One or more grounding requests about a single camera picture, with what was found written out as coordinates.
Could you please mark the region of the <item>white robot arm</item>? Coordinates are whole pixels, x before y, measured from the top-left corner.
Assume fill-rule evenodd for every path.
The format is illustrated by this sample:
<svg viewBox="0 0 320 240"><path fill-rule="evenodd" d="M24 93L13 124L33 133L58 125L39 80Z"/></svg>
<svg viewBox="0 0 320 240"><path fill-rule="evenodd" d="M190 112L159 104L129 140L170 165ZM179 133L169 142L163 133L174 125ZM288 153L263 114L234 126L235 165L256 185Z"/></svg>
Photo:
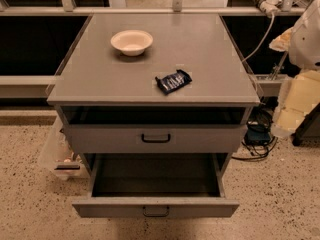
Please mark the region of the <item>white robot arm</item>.
<svg viewBox="0 0 320 240"><path fill-rule="evenodd" d="M290 30L288 55L301 69L282 82L271 133L289 137L320 103L320 0L314 0Z"/></svg>

